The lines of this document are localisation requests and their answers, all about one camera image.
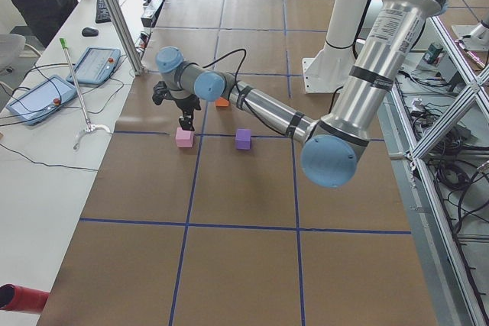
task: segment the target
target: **table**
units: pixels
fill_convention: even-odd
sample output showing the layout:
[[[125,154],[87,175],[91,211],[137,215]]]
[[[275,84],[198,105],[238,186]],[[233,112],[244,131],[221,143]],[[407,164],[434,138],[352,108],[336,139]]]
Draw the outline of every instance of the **table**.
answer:
[[[125,0],[121,8],[136,41],[144,30],[139,19],[142,1]],[[96,0],[82,0],[37,65],[66,62],[58,41],[60,37],[66,39],[73,62],[90,46],[119,48],[124,54],[112,23],[95,24],[95,9]],[[87,26],[98,28],[98,37],[82,37],[81,30]],[[102,109],[99,114],[91,115],[92,123],[105,124],[111,131],[134,78],[129,62],[125,57],[121,60],[125,61],[113,75],[114,79],[84,96],[89,111]],[[69,70],[61,66],[43,69],[43,73],[66,77]],[[22,86],[31,88],[43,80],[43,76],[34,71],[28,74]],[[90,88],[82,87],[82,90],[87,92]],[[33,127],[23,124],[0,127],[4,134],[0,143],[38,162],[98,169],[111,136],[96,131],[83,137],[79,149],[73,150],[75,136],[86,123],[82,110],[73,108],[79,107],[77,98],[68,106],[70,108],[58,111]],[[2,124],[16,122],[4,119],[9,115],[6,109],[0,113]],[[33,164],[0,147],[2,284],[50,290],[95,177],[93,171]],[[0,312],[0,324],[25,326],[36,324],[37,319],[37,315]]]

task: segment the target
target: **robotic arm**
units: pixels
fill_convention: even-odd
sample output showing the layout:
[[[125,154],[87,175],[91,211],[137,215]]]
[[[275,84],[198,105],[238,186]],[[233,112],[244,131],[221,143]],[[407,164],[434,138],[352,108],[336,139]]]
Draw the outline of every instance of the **robotic arm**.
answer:
[[[355,174],[368,145],[368,128],[390,91],[393,79],[416,42],[427,18],[442,13],[447,0],[382,0],[383,7],[351,68],[332,112],[313,120],[230,73],[203,69],[185,61],[175,47],[157,55],[165,91],[183,111],[182,128],[192,130],[199,98],[228,99],[281,134],[303,144],[301,166],[314,183],[325,187],[345,184]]]

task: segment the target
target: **black cable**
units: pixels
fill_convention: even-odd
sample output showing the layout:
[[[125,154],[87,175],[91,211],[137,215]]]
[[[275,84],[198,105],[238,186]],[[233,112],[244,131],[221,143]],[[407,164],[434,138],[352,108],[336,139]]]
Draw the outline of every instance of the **black cable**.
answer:
[[[18,154],[19,156],[25,158],[26,160],[28,160],[29,162],[31,162],[33,164],[40,164],[40,165],[45,166],[45,167],[61,167],[61,168],[69,168],[69,169],[80,169],[82,171],[89,171],[89,172],[98,172],[97,169],[93,169],[93,168],[77,167],[77,166],[66,166],[64,164],[49,164],[49,163],[45,163],[45,162],[37,162],[37,161],[32,160],[31,158],[27,157],[26,155],[24,155],[21,152],[18,152],[16,150],[13,150],[11,148],[6,147],[2,143],[0,143],[0,147],[3,147],[4,149],[8,150],[9,152]]]
[[[432,160],[434,160],[434,159],[429,160],[429,162],[427,163],[427,165],[428,165],[428,166],[435,166],[435,165],[433,165],[433,164],[431,164],[431,163],[430,163]],[[468,165],[468,166],[471,166],[471,167],[473,167],[473,168],[477,169],[477,166],[476,166],[476,165],[474,165],[473,163],[470,163],[470,162],[468,162],[468,161],[466,161],[466,160],[453,160],[452,162],[460,162],[460,163],[466,164],[466,165]],[[439,160],[439,164],[437,165],[437,168],[436,168],[436,173],[438,173],[438,169],[439,169],[440,165],[442,165],[442,164],[446,164],[446,162],[445,162],[445,160],[444,160],[444,159],[440,159],[440,160]],[[463,222],[463,220],[464,220],[466,217],[468,217],[469,215],[474,215],[474,216],[475,216],[476,218],[478,218],[479,220],[482,220],[482,221],[485,221],[485,222],[489,223],[489,220],[487,220],[486,218],[482,218],[481,216],[479,216],[479,215],[476,215],[476,214],[475,214],[475,212],[480,211],[481,209],[483,209],[483,208],[487,207],[487,203],[484,203],[483,205],[480,205],[478,208],[476,208],[476,209],[473,209],[473,210],[469,211],[469,210],[467,210],[467,209],[464,209],[464,208],[461,206],[461,203],[460,203],[460,202],[455,204],[454,202],[452,202],[452,201],[450,200],[450,196],[451,196],[451,195],[453,195],[455,192],[460,192],[460,191],[465,190],[465,189],[467,189],[467,190],[468,190],[468,188],[469,188],[470,186],[474,185],[475,183],[477,183],[477,182],[478,182],[478,181],[480,181],[481,179],[486,179],[486,181],[489,183],[489,176],[488,176],[486,173],[480,173],[480,174],[481,174],[481,177],[479,177],[478,179],[474,180],[473,182],[471,182],[471,179],[470,179],[470,178],[468,178],[468,175],[467,175],[467,174],[465,174],[465,176],[466,176],[466,178],[465,178],[465,179],[467,180],[467,182],[466,182],[464,185],[462,185],[462,184],[461,184],[461,185],[460,185],[459,187],[457,187],[456,189],[453,189],[453,190],[452,190],[452,191],[451,191],[451,192],[448,194],[448,196],[447,196],[447,198],[446,198],[446,199],[445,199],[445,198],[443,197],[443,195],[442,195],[442,191],[441,191],[441,189],[440,189],[440,187],[439,187],[439,182],[440,182],[440,180],[439,180],[439,175],[438,175],[438,174],[436,174],[436,173],[431,172],[432,177],[433,177],[433,183],[434,183],[434,185],[435,185],[435,188],[436,188],[436,191],[437,191],[437,193],[438,193],[438,197],[439,197],[439,199],[440,199],[442,202],[448,202],[448,203],[450,203],[451,205],[453,205],[453,206],[457,207],[457,209],[459,209],[459,208],[460,208],[460,209],[459,209],[459,210],[460,210],[460,212],[461,212],[461,211],[463,211],[463,212],[464,212],[464,214],[462,215],[462,217],[459,219],[459,222],[458,222],[458,223],[460,223],[460,225],[461,225],[461,223]],[[450,218],[450,216],[449,216],[448,212],[446,212],[445,214],[446,214],[446,217],[447,217],[447,218]],[[451,223],[450,221],[449,221],[449,224],[450,224],[450,227],[451,227],[451,231],[452,231],[452,233],[455,233],[455,229],[454,229],[455,227],[452,225],[452,223]]]
[[[405,76],[406,78],[409,78],[412,82],[415,82],[416,84],[419,84],[421,86],[432,87],[432,88],[441,88],[441,87],[446,87],[446,86],[450,85],[450,83],[447,83],[447,82],[439,83],[439,84],[432,84],[432,83],[425,82],[426,80],[444,80],[444,79],[432,79],[432,78],[421,79],[421,78],[417,78],[417,77],[413,76],[412,73],[408,73],[405,70],[399,70],[398,73]]]
[[[17,91],[26,91],[26,92],[29,92],[31,89],[28,88],[28,87],[17,87],[17,88],[14,88],[12,89],[12,95],[14,95],[14,93],[16,93]]]
[[[40,69],[46,69],[52,66],[68,66],[68,63],[54,63],[54,64],[44,64],[44,65],[39,65],[37,66],[36,63],[34,63],[34,66],[30,68],[27,72],[24,74],[24,79],[30,72],[33,72],[34,70],[39,71]]]
[[[458,219],[458,222],[457,224],[454,226],[454,231],[456,234],[458,234],[461,230],[461,225],[462,225],[462,218],[461,218],[461,205],[464,201],[464,197],[465,195],[467,194],[468,190],[471,188],[472,186],[472,183],[474,183],[474,180],[475,180],[475,177],[477,177],[479,175],[479,172],[476,171],[474,172],[474,174],[472,175],[472,177],[470,178],[470,181],[469,181],[469,184],[465,187],[465,189],[462,191],[461,195],[460,195],[460,199],[458,200],[458,205],[457,205],[457,219]]]
[[[441,193],[441,190],[439,188],[439,185],[438,185],[438,182],[436,181],[436,179],[433,179],[433,182],[435,183],[435,189],[436,189],[436,192],[438,194],[438,196],[440,197],[440,200],[442,200],[443,202],[445,201],[449,201],[449,200],[445,200],[443,197],[442,197],[442,193]],[[473,211],[466,211],[464,216],[461,217],[458,221],[458,223],[456,224],[457,227],[460,227],[461,228],[461,223],[462,221],[469,215],[475,215],[474,213],[478,210],[481,210],[482,208],[485,208],[486,206],[489,205],[489,200],[487,202],[485,202],[483,205],[481,205],[480,207],[474,209]],[[475,296],[477,298],[477,301],[478,301],[478,304],[481,306],[481,309],[484,309],[484,303],[482,302],[482,299],[481,299],[481,292],[478,290],[478,287],[477,287],[477,284],[476,282],[474,281],[474,278],[472,276],[472,268],[468,265],[468,261],[467,259],[465,258],[465,254],[464,254],[464,251],[463,251],[463,248],[462,248],[462,244],[460,242],[460,240],[458,239],[458,236],[456,235],[456,233],[458,233],[458,231],[456,231],[455,229],[455,226],[453,225],[453,223],[451,222],[452,218],[450,217],[445,205],[442,205],[442,210],[444,211],[445,213],[445,216],[447,217],[447,222],[448,222],[448,225],[449,225],[449,228],[450,228],[450,231],[452,232],[453,234],[453,241],[455,243],[455,245],[457,246],[457,250],[461,256],[461,259],[462,259],[462,262],[464,264],[464,267],[466,269],[466,272],[467,272],[467,276],[468,276],[468,281],[469,283],[471,284],[471,287],[473,288],[474,290],[474,293],[475,293]],[[489,321],[488,318],[487,318],[487,314],[484,312],[484,319],[486,321]]]
[[[469,184],[468,174],[454,163],[445,162],[436,169],[436,178],[443,185],[452,190],[462,190]]]
[[[423,35],[423,32],[425,30],[425,27],[426,27],[426,21],[425,21],[425,23],[423,23],[423,26],[421,27],[421,31],[418,34],[418,38],[416,38],[416,41],[414,41],[414,44],[411,46],[411,50],[418,44],[419,39]]]
[[[414,136],[416,137],[417,140],[421,139],[422,137],[422,132],[420,132],[417,128],[417,123],[418,121],[421,121],[423,119],[426,120],[428,117],[438,117],[438,115],[433,114],[431,112],[423,112],[420,116],[417,116],[411,121],[411,128],[413,129]],[[421,124],[421,127],[428,128],[429,124],[425,122],[424,124]],[[462,137],[460,135],[460,132],[457,130],[456,127],[451,129],[434,147],[433,151],[437,153],[441,153],[442,155],[448,155],[448,156],[456,156],[460,154],[463,151],[463,143],[462,143]]]
[[[333,96],[331,97],[331,103],[329,104],[329,110],[328,110],[328,113],[331,114],[331,111],[333,109],[333,105],[335,104],[335,97],[336,97],[336,94],[343,89],[343,86],[340,86],[338,87],[337,89],[335,89],[335,91],[333,92]]]
[[[5,116],[5,117],[3,117],[3,118],[0,118],[0,120],[2,120],[2,119],[4,119],[4,118],[16,118],[16,117],[20,117],[20,116],[30,115],[30,114],[35,113],[35,112],[48,111],[46,108],[42,108],[41,110],[30,110],[29,108],[27,108],[27,107],[24,105],[24,103],[22,103],[22,101],[21,101],[20,99],[18,99],[18,98],[16,98],[16,97],[14,97],[14,93],[13,93],[13,92],[12,92],[12,93],[8,92],[8,91],[5,89],[5,87],[4,87],[4,86],[3,86],[1,83],[0,83],[0,87],[2,87],[3,91],[5,92],[5,94],[6,94],[8,97],[13,98],[13,99],[14,99],[14,101],[16,101],[16,102],[20,103],[20,104],[21,104],[21,106],[22,106],[23,108],[25,108],[25,109],[28,111],[28,112],[26,112],[26,113],[24,113],[24,114],[18,114],[18,115]],[[35,119],[37,119],[37,118],[31,119],[31,120],[26,120],[26,121],[21,121],[21,123],[22,123],[22,122],[28,122],[28,121],[32,121],[32,120],[35,120]],[[3,124],[3,125],[0,125],[0,127],[1,127],[1,126],[15,125],[15,124],[17,124],[17,123],[14,123],[14,124]]]
[[[217,59],[215,62],[213,63],[217,63],[218,61],[222,60],[224,57],[227,57],[229,55],[231,55],[232,53],[234,52],[238,52],[238,51],[242,51],[243,52],[243,57],[241,58],[241,61],[238,65],[238,68],[236,68],[236,71],[235,71],[235,81],[234,81],[234,84],[233,84],[233,88],[236,88],[236,90],[238,91],[238,94],[240,95],[241,94],[241,90],[239,89],[238,87],[238,74],[239,74],[239,70],[241,68],[241,66],[243,65],[243,62],[245,61],[246,59],[246,55],[247,55],[247,52],[246,52],[246,49],[236,49],[234,51],[232,51],[231,53],[228,53],[224,56],[222,56],[221,58]],[[270,126],[265,120],[263,120],[260,116],[258,116],[258,114],[254,111],[254,109],[250,106],[250,104],[248,103],[248,101],[246,100],[246,98],[243,98],[243,102],[244,104],[246,105],[246,107],[248,107],[248,109],[250,110],[250,112],[253,114],[253,116],[255,116],[259,122],[261,122],[263,125],[265,125],[266,127],[268,127],[270,130],[272,130],[273,132],[281,135],[281,136],[285,136],[285,134],[283,134],[281,131],[277,130],[275,127],[273,126]]]
[[[108,79],[113,79],[113,78],[112,78],[112,76],[118,72],[118,70],[120,69],[120,67],[121,67],[121,66],[122,66],[122,64],[124,63],[124,61],[126,61],[127,59],[128,59],[128,56],[127,56],[127,55],[121,55],[121,57],[119,58],[119,61],[118,61],[118,65],[117,65],[117,66],[114,68],[114,70],[112,70],[112,73],[110,73],[110,75],[108,76],[107,80],[108,80]],[[104,85],[104,83],[105,83],[106,81],[104,81],[103,83],[98,84],[97,86],[95,86],[95,87],[93,87],[93,88],[89,89],[88,91],[82,92],[82,95],[87,95],[87,94],[89,94],[90,92],[93,92],[93,91],[95,91],[96,89],[99,89],[100,87],[102,87],[102,86]]]
[[[484,204],[482,204],[481,206],[479,206],[478,208],[476,209],[473,209],[473,210],[470,210],[470,211],[466,211],[465,209],[463,209],[465,211],[464,215],[460,218],[460,221],[457,223],[457,231],[459,232],[461,230],[461,226],[462,226],[462,222],[464,221],[464,219],[466,219],[469,215],[473,215],[475,212],[477,211],[480,211],[484,208],[486,208],[487,206],[489,206],[489,200],[487,200]]]
[[[357,39],[358,37],[360,36],[360,33],[361,33],[361,28],[363,27],[364,25],[364,22],[365,22],[365,18],[367,17],[367,13],[368,13],[368,8],[370,6],[370,3],[371,3],[372,0],[367,0],[367,3],[365,4],[365,8],[364,8],[364,12],[363,14],[361,15],[361,18],[360,18],[360,22],[358,23],[358,27],[357,27],[357,32],[355,33],[355,38],[353,39],[353,44],[352,44],[352,48],[351,48],[351,51],[353,52],[353,57],[355,59],[358,58],[358,53],[357,53]]]
[[[111,73],[111,76],[113,76],[113,75],[115,74],[115,72],[117,72],[117,71],[118,71],[118,69],[121,67],[121,65],[123,64],[123,62],[124,62],[124,61],[126,61],[126,59],[128,58],[126,55],[122,55],[121,57],[123,57],[123,56],[125,56],[125,59],[123,59],[123,60],[119,59],[119,64],[118,64],[118,65],[117,65],[117,66],[114,68],[114,70],[113,70],[113,71],[112,71],[112,73]],[[111,95],[108,97],[107,101],[105,102],[105,104],[102,106],[102,108],[101,108],[100,110],[95,111],[95,112],[94,112],[94,111],[87,111],[88,113],[90,113],[90,114],[94,114],[94,115],[97,115],[97,114],[101,113],[101,112],[102,112],[102,111],[103,111],[103,110],[104,110],[104,109],[107,107],[107,105],[108,105],[108,103],[111,101],[111,99],[112,99],[112,98],[113,98],[113,97],[114,97],[114,96],[115,96],[115,95],[116,95],[116,94],[117,94],[117,93],[118,93],[118,92],[119,92],[119,91],[120,91],[122,88],[124,88],[124,83],[123,83],[121,80],[116,79],[116,78],[113,78],[113,77],[111,77],[111,76],[109,77],[109,79],[113,79],[113,80],[115,80],[115,81],[117,81],[117,82],[121,83],[121,85],[119,86],[119,88],[118,88],[118,89],[117,89],[115,92],[113,92],[113,93],[112,93],[112,94],[111,94]],[[98,86],[96,86],[96,87],[94,87],[94,88],[90,89],[90,90],[89,90],[89,91],[87,91],[87,92],[84,92],[83,94],[86,94],[86,93],[92,92],[92,91],[94,91],[95,89],[97,89],[98,87],[100,87],[101,85],[102,85],[102,84],[100,84],[100,85],[98,85]],[[49,115],[49,114],[51,113],[51,110],[46,110],[45,108],[43,108],[43,109],[41,109],[41,110],[31,111],[31,110],[29,110],[27,107],[25,107],[25,106],[24,106],[24,104],[22,104],[22,102],[21,102],[20,100],[16,99],[16,98],[15,98],[13,95],[10,95],[9,93],[7,93],[7,94],[8,94],[10,97],[12,97],[12,98],[13,98],[15,101],[19,102],[19,103],[20,103],[20,104],[21,104],[21,105],[22,105],[22,106],[23,106],[23,107],[24,107],[26,110],[28,110],[29,112],[26,112],[26,113],[24,113],[24,114],[18,114],[18,115],[4,116],[4,117],[1,117],[1,118],[0,118],[0,120],[2,120],[2,119],[8,119],[8,118],[17,118],[17,117],[21,117],[21,116],[24,116],[24,115],[30,115],[30,114],[31,114],[31,113],[33,113],[33,112],[41,112],[41,111],[46,111],[46,115]],[[77,109],[80,109],[80,107],[74,107],[74,106],[73,106],[73,107],[70,107],[70,106],[61,106],[60,108],[62,108],[62,109],[70,109],[70,108],[77,108]],[[27,122],[30,122],[30,121],[33,121],[33,120],[37,120],[37,119],[42,118],[42,117],[43,117],[43,115],[41,115],[41,116],[37,116],[37,117],[35,117],[35,118],[27,119],[27,120],[24,120],[24,121],[16,121],[16,122],[7,123],[7,124],[0,124],[0,127],[11,126],[11,125],[17,125],[17,124],[25,124],[25,123],[27,123]]]

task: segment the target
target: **purple cube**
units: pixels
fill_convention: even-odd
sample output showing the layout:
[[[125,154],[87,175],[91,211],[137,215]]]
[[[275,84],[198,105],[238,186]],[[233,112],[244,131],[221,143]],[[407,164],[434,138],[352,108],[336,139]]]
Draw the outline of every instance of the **purple cube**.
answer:
[[[250,150],[251,149],[251,130],[238,129],[235,138],[236,149]]]

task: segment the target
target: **light blue joint cap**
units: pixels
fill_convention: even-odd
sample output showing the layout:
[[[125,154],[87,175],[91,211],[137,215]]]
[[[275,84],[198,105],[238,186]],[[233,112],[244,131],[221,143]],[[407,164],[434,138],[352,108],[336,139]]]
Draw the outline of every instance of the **light blue joint cap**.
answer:
[[[208,70],[197,77],[193,89],[197,97],[214,102],[224,92],[225,85],[218,73]]]
[[[346,184],[357,170],[357,156],[344,140],[333,135],[316,135],[309,139],[300,164],[307,178],[324,187]]]
[[[183,62],[183,55],[178,47],[164,47],[156,55],[156,65],[161,74],[175,70]]]

